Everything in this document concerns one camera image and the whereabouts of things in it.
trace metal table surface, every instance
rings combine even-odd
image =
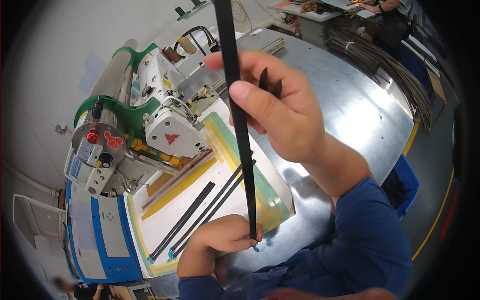
[[[285,39],[285,47],[276,56],[307,75],[320,102],[326,131],[362,154],[381,184],[407,143],[413,128],[410,116],[386,91],[357,69],[295,37],[264,29],[255,36],[244,35],[237,44],[238,48],[261,49],[279,37]],[[219,76],[209,70],[198,75],[197,79],[189,78],[191,83]],[[299,163],[280,158],[266,136],[253,130],[250,134],[290,188],[296,214],[266,234],[273,245],[265,251],[230,253],[221,258],[230,281],[262,267],[282,263],[300,249],[326,241],[334,230],[331,198]],[[176,273],[151,278],[149,282],[159,297],[178,297]]]

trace thread spool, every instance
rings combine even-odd
[[[188,54],[193,54],[197,51],[197,48],[192,44],[192,42],[184,36],[179,38],[177,42]]]
[[[177,21],[180,21],[182,19],[185,19],[191,12],[185,12],[180,6],[177,6],[175,8],[175,11],[179,14],[179,18],[177,19]]]
[[[206,3],[206,1],[200,1],[200,0],[191,0],[192,3],[195,5],[192,10],[196,10],[197,8],[199,8],[200,6],[204,5]]]
[[[172,62],[178,62],[181,58],[180,54],[178,54],[172,47],[163,48],[162,51]]]

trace red knob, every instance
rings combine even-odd
[[[94,129],[90,130],[90,132],[87,134],[87,141],[90,144],[96,144],[98,143],[98,132]]]

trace person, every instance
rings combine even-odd
[[[180,299],[400,297],[412,266],[410,245],[365,159],[325,132],[319,102],[305,74],[257,51],[239,51],[239,62],[242,80],[229,88],[230,100],[245,110],[251,127],[266,134],[278,155],[301,163],[332,197],[335,234],[316,248],[300,250],[286,262],[223,289],[217,276],[225,270],[216,268],[217,254],[254,246],[262,240],[263,227],[257,224],[256,240],[251,240],[249,223],[242,216],[210,221],[192,234],[180,257]],[[221,53],[205,57],[204,63],[222,69]],[[256,86],[266,67],[269,85],[282,82],[280,98]]]
[[[54,286],[61,292],[74,296],[77,300],[109,300],[108,289],[103,283],[82,283],[70,284],[66,280],[53,278]]]
[[[361,0],[362,8],[370,12],[382,13],[382,25],[380,30],[373,36],[373,43],[398,59],[398,49],[402,39],[412,33],[410,19],[412,0],[386,0],[379,4],[378,0]]]

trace blue shirt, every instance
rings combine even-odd
[[[264,297],[290,287],[324,297],[384,288],[401,297],[412,268],[407,235],[388,199],[371,178],[364,178],[338,199],[333,239],[303,249],[286,262],[245,276],[226,290],[212,276],[182,278],[181,300]]]

